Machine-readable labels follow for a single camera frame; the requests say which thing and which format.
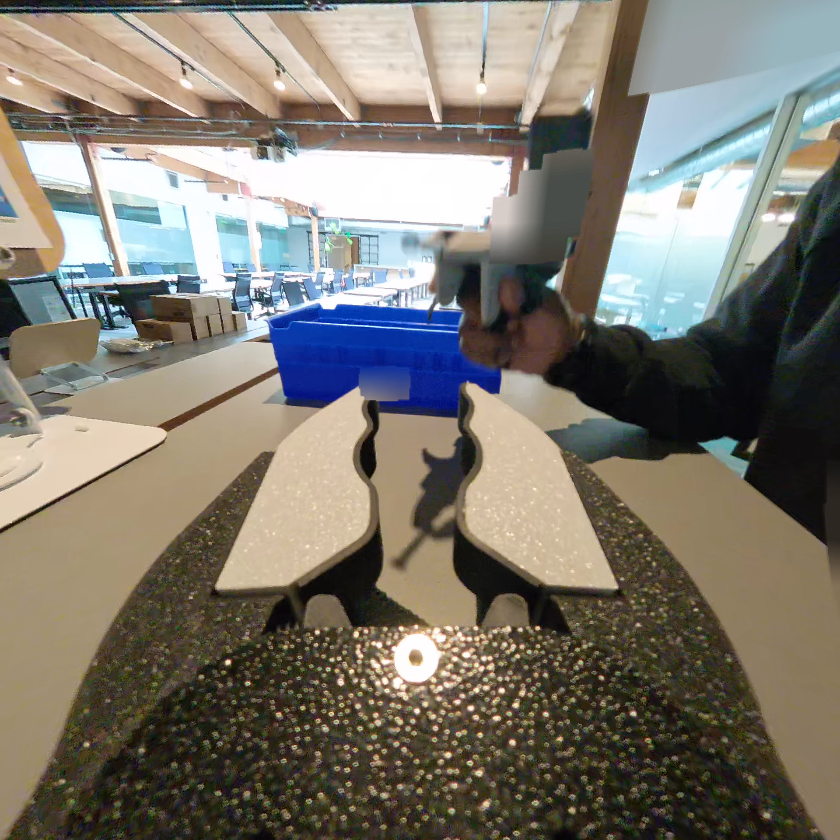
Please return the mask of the clear acrylic stand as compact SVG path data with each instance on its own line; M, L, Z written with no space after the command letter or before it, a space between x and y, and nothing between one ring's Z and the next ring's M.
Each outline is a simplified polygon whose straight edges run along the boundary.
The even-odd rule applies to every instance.
M35 447L43 437L41 416L23 386L1 360L1 489L32 476L42 465Z

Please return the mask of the printed instruction sheet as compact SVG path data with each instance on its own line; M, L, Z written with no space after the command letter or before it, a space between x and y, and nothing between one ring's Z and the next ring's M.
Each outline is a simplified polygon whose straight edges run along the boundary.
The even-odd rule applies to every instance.
M4 158L1 159L1 246L6 249L50 247L49 238Z

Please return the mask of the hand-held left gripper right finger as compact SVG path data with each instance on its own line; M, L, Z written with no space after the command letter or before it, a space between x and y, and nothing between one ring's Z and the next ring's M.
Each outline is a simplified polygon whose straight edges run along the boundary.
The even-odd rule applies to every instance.
M530 623L552 623L556 595L619 595L560 448L477 384L462 385L464 478L455 501L454 567L479 613L518 595Z

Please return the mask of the clear acrylic tray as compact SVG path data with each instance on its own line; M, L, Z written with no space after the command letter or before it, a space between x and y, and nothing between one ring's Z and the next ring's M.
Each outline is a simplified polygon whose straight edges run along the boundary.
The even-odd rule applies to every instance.
M108 374L93 370L78 362L52 365L39 371L45 380L47 393L72 396L112 381Z

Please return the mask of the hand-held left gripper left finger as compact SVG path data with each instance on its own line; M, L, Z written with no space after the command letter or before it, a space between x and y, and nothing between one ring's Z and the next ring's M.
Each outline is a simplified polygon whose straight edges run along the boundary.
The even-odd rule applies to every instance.
M379 407L359 387L311 415L276 449L214 593L278 595L302 622L312 597L367 598L383 567L372 477Z

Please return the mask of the framed sign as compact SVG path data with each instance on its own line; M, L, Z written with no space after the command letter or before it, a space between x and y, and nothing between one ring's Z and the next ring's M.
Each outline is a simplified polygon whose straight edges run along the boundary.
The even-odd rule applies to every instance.
M2 280L2 302L9 332L24 326L77 319L55 276Z

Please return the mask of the blue plastic bin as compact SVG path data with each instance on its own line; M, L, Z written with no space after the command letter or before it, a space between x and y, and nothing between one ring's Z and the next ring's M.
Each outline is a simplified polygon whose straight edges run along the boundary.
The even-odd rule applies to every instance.
M453 416L461 386L490 394L501 373L472 363L459 349L458 330L296 322L270 329L289 403L332 403L360 390L389 410Z
M406 329L454 329L461 311L435 309L431 313L413 308L357 306L339 304L325 308L316 303L289 310L268 319L270 329L288 329L296 322L322 322L350 326L398 327Z

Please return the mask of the white stand base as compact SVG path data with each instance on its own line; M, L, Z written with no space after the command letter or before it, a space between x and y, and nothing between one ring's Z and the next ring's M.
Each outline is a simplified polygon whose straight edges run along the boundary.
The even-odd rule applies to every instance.
M43 437L35 449L42 465L29 478L1 490L1 530L157 448L167 436L159 427L69 415L41 423Z

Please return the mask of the row of black office chairs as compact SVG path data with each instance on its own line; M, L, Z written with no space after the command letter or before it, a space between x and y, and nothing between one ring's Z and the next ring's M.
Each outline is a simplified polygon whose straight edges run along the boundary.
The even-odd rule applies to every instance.
M79 300L79 307L86 312L92 310L97 318L105 311L104 303L97 309L97 295L115 295L119 286L160 285L164 291L174 292L185 287L187 293L229 294L237 296L235 285L239 280L248 283L248 294L252 301L273 310L280 306L274 298L288 302L284 283L299 286L304 301L320 297L355 293L366 293L369 289L383 289L394 295L397 301L413 301L425 298L431 281L430 273L418 275L414 268L392 269L358 266L352 270L326 269L321 272L246 272L239 271L221 276L222 282L213 286L199 276L148 274L139 276L104 276L104 264L71 266L59 274L59 284L73 298Z

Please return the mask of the stack of cardboard boxes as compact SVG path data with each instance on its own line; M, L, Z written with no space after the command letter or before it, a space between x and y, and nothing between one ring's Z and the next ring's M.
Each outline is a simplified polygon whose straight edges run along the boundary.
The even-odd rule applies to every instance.
M249 314L234 310L230 297L177 293L152 296L150 316L134 327L142 340L190 343L246 331Z

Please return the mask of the person's right hand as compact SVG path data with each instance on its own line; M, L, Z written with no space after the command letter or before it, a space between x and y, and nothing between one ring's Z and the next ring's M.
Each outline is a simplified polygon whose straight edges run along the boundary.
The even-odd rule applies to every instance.
M524 290L515 279L499 287L500 313L507 315L505 332L494 332L480 318L477 297L463 297L458 327L459 348L475 364L545 376L562 362L581 340L583 316L554 290L542 288L541 302L530 313L522 312Z

